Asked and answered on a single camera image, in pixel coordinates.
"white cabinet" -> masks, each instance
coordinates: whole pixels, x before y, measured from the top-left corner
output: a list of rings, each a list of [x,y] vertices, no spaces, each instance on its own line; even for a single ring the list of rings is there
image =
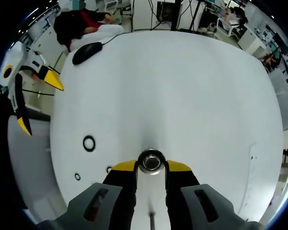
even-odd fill
[[[51,67],[55,67],[63,52],[63,46],[58,43],[57,34],[52,27],[49,27],[30,47],[35,51],[41,52]]]
[[[249,54],[254,54],[259,48],[262,50],[266,50],[266,45],[260,40],[260,38],[250,29],[248,29],[240,41],[238,45],[245,52]]]

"white cloth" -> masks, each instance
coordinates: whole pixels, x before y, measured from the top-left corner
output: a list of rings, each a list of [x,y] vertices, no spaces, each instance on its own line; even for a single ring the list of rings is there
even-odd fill
[[[98,31],[83,35],[81,39],[73,39],[70,51],[79,49],[86,44],[97,42],[107,37],[122,34],[123,32],[124,28],[121,25],[101,25]]]

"dark hair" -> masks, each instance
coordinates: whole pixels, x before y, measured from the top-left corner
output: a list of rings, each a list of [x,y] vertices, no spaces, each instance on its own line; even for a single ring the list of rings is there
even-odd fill
[[[239,19],[239,28],[242,29],[244,24],[247,23],[249,20],[246,18],[245,16],[245,12],[242,8],[240,7],[234,7],[232,9],[232,11],[236,14],[236,15],[239,15],[241,16],[241,18]]]
[[[235,13],[236,15],[240,15],[241,18],[245,18],[245,12],[244,12],[244,10],[243,10],[242,8],[240,8],[240,7],[234,7],[234,13]]]

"metal rod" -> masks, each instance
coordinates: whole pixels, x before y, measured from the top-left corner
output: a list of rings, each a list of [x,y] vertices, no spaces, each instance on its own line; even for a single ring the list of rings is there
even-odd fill
[[[150,230],[156,230],[155,229],[155,214],[153,212],[149,213],[150,217]]]

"white table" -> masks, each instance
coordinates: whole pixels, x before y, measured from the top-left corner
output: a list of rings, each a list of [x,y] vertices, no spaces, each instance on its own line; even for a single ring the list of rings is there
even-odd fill
[[[218,40],[165,31],[118,36],[79,66],[73,54],[51,117],[53,166],[66,203],[102,182],[107,166],[152,147],[190,166],[242,218],[261,218],[278,180],[283,132],[260,61]],[[96,140],[93,152],[83,148],[86,135]],[[132,229],[149,229],[148,201],[156,229],[170,229],[164,176],[139,171]]]

